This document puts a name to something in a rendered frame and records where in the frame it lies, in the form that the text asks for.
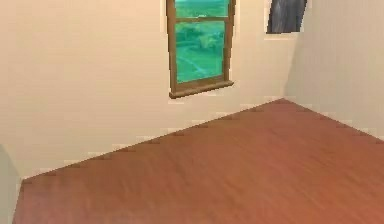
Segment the dark grey wall picture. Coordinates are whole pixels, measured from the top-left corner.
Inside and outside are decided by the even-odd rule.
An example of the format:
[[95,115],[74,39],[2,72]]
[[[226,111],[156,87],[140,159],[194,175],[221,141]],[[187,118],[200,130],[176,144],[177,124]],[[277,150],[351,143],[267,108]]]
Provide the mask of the dark grey wall picture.
[[307,0],[272,0],[267,34],[299,32],[306,5]]

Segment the brown wooden framed window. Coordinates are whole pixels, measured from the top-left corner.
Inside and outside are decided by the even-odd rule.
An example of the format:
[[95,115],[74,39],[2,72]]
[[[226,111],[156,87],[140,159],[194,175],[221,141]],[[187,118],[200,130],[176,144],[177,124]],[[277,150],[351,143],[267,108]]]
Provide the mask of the brown wooden framed window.
[[233,84],[236,0],[165,0],[172,99]]

